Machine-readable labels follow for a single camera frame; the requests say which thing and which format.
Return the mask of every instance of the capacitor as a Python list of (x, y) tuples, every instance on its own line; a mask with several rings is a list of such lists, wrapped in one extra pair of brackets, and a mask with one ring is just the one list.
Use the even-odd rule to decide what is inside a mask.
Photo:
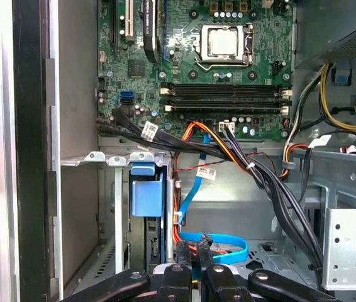
[(165, 123), (164, 129), (166, 129), (168, 131), (171, 130), (172, 129), (172, 124), (171, 123)]

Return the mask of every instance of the black ram slot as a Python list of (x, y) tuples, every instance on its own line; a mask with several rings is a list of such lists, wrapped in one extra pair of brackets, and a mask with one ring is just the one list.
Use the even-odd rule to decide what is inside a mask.
[(116, 54), (118, 52), (118, 47), (119, 47), (119, 36), (118, 36), (118, 30), (119, 30), (119, 11), (118, 11), (118, 0), (110, 0), (109, 3), (109, 9), (110, 9), (110, 42), (111, 42), (111, 47), (114, 50), (114, 53)]
[(236, 84), (169, 84), (169, 95), (178, 98), (278, 98), (279, 86)]

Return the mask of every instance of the ram slot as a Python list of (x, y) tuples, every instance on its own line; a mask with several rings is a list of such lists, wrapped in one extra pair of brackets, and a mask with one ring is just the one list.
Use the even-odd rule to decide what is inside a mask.
[(239, 111), (253, 114), (279, 114), (282, 108), (290, 106), (290, 101), (239, 101), (226, 99), (184, 100), (172, 99), (169, 101), (170, 111), (202, 111), (202, 112), (226, 112)]
[(168, 84), (161, 95), (177, 98), (277, 98), (279, 86), (237, 84)]

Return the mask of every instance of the green circuit board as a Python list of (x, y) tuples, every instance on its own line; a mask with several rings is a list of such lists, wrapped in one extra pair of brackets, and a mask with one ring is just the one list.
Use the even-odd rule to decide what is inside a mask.
[[(241, 140), (282, 140), (284, 124), (288, 123), (286, 110), (253, 111), (252, 109), (228, 111), (165, 110), (168, 98), (160, 94), (163, 82), (179, 84), (251, 84), (291, 86), (292, 1), (280, 13), (273, 8), (263, 8), (263, 0), (202, 1), (160, 0), (161, 58), (158, 64), (149, 62), (143, 49), (143, 1), (133, 0), (134, 39), (123, 35), (126, 13), (125, 0), (99, 0), (99, 66), (101, 102), (99, 116), (113, 119), (112, 110), (120, 106), (120, 91), (135, 93), (134, 102), (126, 108), (130, 118), (139, 126), (151, 121), (169, 133), (181, 136), (191, 120), (203, 121), (218, 130), (222, 121), (234, 122), (235, 135)], [(112, 23), (115, 12), (120, 17), (118, 40), (111, 41), (115, 31)], [(230, 13), (230, 18), (221, 12)], [(219, 66), (206, 71), (210, 64), (196, 64), (195, 43), (199, 41), (205, 25), (253, 26), (252, 64), (246, 67)], [(281, 62), (274, 69), (274, 62)], [(261, 99), (277, 102), (276, 99)]]

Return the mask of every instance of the cable bundle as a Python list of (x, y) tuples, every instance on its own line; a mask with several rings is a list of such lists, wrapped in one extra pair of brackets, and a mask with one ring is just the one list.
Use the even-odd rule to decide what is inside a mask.
[[(234, 135), (225, 128), (225, 135), (230, 143), (230, 147), (223, 141), (223, 139), (206, 125), (199, 122), (192, 122), (182, 139), (174, 137), (164, 131), (157, 131), (152, 142), (144, 140), (140, 135), (142, 129), (133, 124), (122, 112), (117, 109), (114, 112), (116, 121), (123, 127), (118, 127), (99, 121), (101, 130), (110, 132), (114, 135), (121, 135), (134, 142), (149, 147), (159, 148), (170, 152), (189, 152), (189, 153), (205, 153), (224, 160), (234, 162), (247, 174), (250, 174), (255, 180), (256, 185), (260, 189), (264, 189), (272, 201), (277, 219), (293, 242), (308, 256), (312, 267), (315, 270), (317, 282), (321, 284), (321, 271), (323, 265), (323, 254), (318, 239), (312, 231), (302, 207), (299, 205), (296, 197), (290, 189), (279, 179), (279, 177), (259, 160), (249, 157), (242, 152), (240, 144), (235, 139)], [(194, 127), (202, 129), (202, 131), (210, 134), (211, 138), (217, 145), (188, 142)], [(174, 167), (176, 168), (177, 157), (174, 157)], [(174, 207), (178, 209), (179, 197), (174, 195)], [(302, 232), (293, 220), (289, 206), (294, 210), (296, 216), (301, 222), (304, 232)], [(174, 240), (179, 241), (179, 233), (177, 227), (174, 227)]]

